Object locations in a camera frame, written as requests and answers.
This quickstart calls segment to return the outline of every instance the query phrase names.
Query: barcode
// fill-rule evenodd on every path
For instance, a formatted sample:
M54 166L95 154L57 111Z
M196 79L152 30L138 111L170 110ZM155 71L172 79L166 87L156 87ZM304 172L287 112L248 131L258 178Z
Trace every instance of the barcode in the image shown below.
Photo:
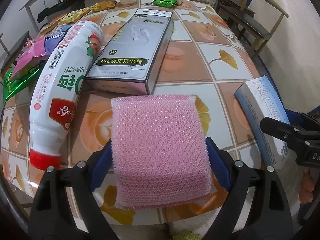
M57 51L56 54L54 55L48 69L52 69L52 68L55 68L56 65L58 64L58 61L59 59L61 58L62 54L64 52L64 49L63 50L60 50L60 51Z
M285 144L282 148L281 148L281 155L282 158L284 159L288 154L288 147L287 144Z

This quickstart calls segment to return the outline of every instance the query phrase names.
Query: white plastic bottle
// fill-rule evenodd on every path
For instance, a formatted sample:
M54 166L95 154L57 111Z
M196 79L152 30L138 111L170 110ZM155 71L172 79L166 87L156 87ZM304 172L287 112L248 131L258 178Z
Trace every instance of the white plastic bottle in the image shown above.
M59 149L72 121L82 81L103 41L91 21L74 24L49 57L30 106L30 163L41 170L60 168Z

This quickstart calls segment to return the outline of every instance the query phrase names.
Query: red bottle cap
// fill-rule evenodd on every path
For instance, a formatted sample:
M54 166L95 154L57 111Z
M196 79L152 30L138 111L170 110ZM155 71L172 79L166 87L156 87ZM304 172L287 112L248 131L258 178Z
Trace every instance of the red bottle cap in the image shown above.
M39 170L45 171L48 166L53 166L57 170L60 169L60 156L42 154L30 148L29 159L31 165Z

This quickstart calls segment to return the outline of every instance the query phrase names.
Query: human hand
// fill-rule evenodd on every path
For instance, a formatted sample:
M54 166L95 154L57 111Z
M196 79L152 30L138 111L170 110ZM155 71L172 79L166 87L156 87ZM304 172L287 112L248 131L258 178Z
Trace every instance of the human hand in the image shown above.
M303 169L303 179L300 184L299 200L301 204L310 203L313 200L313 190L315 189L315 182L310 176L310 168Z

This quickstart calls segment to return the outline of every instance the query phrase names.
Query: metal screw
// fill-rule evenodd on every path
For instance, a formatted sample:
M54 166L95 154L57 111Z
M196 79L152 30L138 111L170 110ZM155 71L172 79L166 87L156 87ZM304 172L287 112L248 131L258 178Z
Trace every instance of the metal screw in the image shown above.
M77 166L79 168L83 168L85 166L85 162L84 161L80 161L80 162L77 163Z
M243 166L243 162L237 160L237 161L235 161L235 165L236 165L237 167L241 168L241 167Z
M54 167L53 166L49 166L48 168L47 168L47 172L52 172L54 170Z
M269 171L269 172L274 172L275 169L274 169L274 167L272 167L272 166L267 166L267 171Z

